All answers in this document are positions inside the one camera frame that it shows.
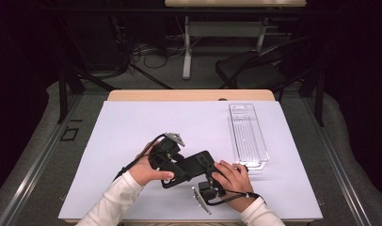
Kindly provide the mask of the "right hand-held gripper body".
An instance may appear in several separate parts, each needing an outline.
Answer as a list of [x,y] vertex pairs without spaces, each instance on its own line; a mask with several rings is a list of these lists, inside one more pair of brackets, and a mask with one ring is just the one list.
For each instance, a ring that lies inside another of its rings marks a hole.
[[209,181],[200,182],[192,187],[194,198],[199,203],[199,206],[208,214],[211,215],[209,206],[210,200],[224,196],[225,190],[219,184],[212,184]]

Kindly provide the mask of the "clear plastic packaging box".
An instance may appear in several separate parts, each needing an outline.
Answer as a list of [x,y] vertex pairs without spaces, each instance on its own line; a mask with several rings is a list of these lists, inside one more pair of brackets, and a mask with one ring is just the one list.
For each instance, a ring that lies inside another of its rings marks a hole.
[[229,104],[229,127],[234,160],[250,171],[269,161],[261,126],[253,104]]

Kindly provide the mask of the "aluminium floor rail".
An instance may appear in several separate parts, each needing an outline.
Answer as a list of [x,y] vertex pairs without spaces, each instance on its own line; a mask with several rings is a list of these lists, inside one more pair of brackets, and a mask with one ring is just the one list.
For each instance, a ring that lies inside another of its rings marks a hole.
[[69,117],[81,100],[82,95],[72,96],[67,115],[62,122],[58,122],[58,99],[56,95],[50,95],[49,103],[35,132],[0,188],[0,226],[11,226],[21,213],[49,162],[55,145],[66,129]]
[[354,187],[352,186],[351,181],[342,166],[342,162],[340,158],[338,157],[325,131],[325,128],[322,127],[315,118],[314,106],[313,106],[312,100],[310,98],[302,98],[302,103],[307,109],[311,123],[324,146],[328,163],[331,166],[331,169],[334,173],[334,176],[337,180],[337,183],[340,187],[343,197],[351,211],[351,214],[357,226],[372,226],[372,223],[369,220],[362,206],[362,203],[360,199],[358,198],[358,194],[356,190],[354,189]]

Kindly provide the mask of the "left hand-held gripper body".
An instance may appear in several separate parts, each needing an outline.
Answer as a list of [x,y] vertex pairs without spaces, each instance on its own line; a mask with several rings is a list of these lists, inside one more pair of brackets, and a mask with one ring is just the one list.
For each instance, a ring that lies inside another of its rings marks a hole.
[[150,151],[151,167],[155,170],[174,171],[176,163],[184,160],[180,146],[184,147],[185,144],[179,134],[164,133],[164,138]]

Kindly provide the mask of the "person's left hand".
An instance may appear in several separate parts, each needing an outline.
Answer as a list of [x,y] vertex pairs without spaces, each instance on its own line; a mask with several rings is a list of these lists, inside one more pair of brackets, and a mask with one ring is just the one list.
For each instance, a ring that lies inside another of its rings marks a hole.
[[134,180],[140,185],[145,186],[148,182],[154,180],[170,180],[174,177],[171,171],[156,170],[151,167],[148,154],[151,149],[158,144],[155,141],[153,144],[147,144],[148,150],[143,150],[136,156],[136,163],[129,169]]

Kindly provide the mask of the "white table mat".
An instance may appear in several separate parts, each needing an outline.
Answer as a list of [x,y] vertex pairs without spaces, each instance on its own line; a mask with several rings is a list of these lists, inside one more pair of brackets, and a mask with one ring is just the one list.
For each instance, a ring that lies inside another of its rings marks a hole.
[[[103,104],[87,147],[63,203],[59,218],[82,218],[101,198],[118,171],[128,165],[155,137],[181,136],[182,155],[208,151],[214,160],[234,159],[229,126],[229,102],[114,102]],[[254,102],[269,160],[252,172],[252,184],[269,208],[283,220],[312,221],[322,212],[300,159],[279,103]],[[197,179],[164,189],[148,183],[124,219],[141,221],[237,221],[226,204],[208,211],[199,207],[192,191]]]

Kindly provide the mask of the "person's right hand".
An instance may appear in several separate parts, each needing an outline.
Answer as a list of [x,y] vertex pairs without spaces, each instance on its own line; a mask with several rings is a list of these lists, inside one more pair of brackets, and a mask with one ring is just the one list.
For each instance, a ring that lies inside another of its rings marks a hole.
[[240,212],[242,199],[246,197],[235,198],[235,196],[239,193],[253,191],[246,168],[243,165],[230,164],[224,160],[215,163],[215,167],[217,172],[213,172],[212,177],[226,189],[226,194],[221,197],[221,200],[226,200],[228,206]]

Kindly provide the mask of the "black metal stand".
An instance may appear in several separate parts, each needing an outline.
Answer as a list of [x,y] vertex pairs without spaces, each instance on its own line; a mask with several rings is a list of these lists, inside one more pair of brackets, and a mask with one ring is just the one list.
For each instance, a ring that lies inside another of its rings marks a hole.
[[75,95],[82,95],[86,90],[85,86],[81,82],[81,78],[85,78],[86,80],[107,91],[112,91],[115,88],[89,73],[84,66],[79,66],[74,63],[64,45],[63,38],[60,38],[56,32],[51,32],[51,34],[51,41],[55,42],[56,61],[60,68],[60,73],[58,74],[60,106],[58,122],[62,123],[69,115],[70,108],[68,103],[68,89],[70,89]]
[[317,60],[314,62],[305,76],[302,87],[299,90],[301,97],[311,97],[315,92],[314,117],[320,126],[324,126],[323,122],[323,101],[325,89],[326,65],[324,62]]

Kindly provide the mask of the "white-legged wooden desk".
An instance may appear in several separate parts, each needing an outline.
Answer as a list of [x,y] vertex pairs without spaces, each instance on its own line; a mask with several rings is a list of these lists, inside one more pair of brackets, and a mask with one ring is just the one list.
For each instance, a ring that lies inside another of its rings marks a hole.
[[[303,8],[306,0],[165,0],[169,8],[219,8],[219,9],[270,9],[270,8]],[[235,22],[229,21],[206,21],[196,22],[189,16],[184,17],[184,62],[183,79],[187,80],[191,75],[192,50],[190,39],[192,37],[248,37],[257,38],[257,49],[263,45],[266,22],[268,18],[256,19],[254,21]]]

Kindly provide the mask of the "black folding chair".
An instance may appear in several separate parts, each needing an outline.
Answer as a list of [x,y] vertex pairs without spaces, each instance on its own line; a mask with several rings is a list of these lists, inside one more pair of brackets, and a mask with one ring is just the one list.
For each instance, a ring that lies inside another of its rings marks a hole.
[[215,70],[223,80],[221,89],[269,89],[280,92],[303,78],[312,68],[303,59],[311,48],[309,37],[289,40],[264,50],[247,51],[218,60]]

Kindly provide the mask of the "black phone case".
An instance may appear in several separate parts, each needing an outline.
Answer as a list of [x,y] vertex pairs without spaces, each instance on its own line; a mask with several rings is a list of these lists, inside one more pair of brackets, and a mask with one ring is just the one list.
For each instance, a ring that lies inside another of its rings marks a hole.
[[[214,164],[215,161],[213,160],[212,156],[210,155],[210,153],[208,151],[202,151],[200,153],[193,154],[189,157],[186,157],[184,160],[177,162],[176,164],[178,166],[180,166],[182,169],[187,170],[193,179],[195,177],[200,176],[201,174],[204,174],[203,169],[202,169],[202,167],[198,161],[198,156],[201,156],[201,155],[204,156],[205,158],[209,159]],[[211,176],[205,175],[205,177],[206,177],[207,181],[211,182],[212,184],[217,184],[217,182],[214,181],[212,175]],[[163,180],[162,186],[163,186],[163,188],[170,188],[170,187],[179,185],[181,183],[183,183],[183,182],[175,181],[173,178],[173,179],[170,179],[167,181]]]

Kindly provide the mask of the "wooden table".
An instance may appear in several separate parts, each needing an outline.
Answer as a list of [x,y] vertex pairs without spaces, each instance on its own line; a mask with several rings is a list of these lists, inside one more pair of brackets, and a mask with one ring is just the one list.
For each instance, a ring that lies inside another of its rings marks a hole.
[[322,216],[279,102],[268,90],[115,90],[96,121],[59,213],[75,222],[101,198],[119,169],[165,132],[181,135],[185,156],[207,150],[233,161],[229,104],[253,104],[269,161],[252,171],[252,184],[285,221]]

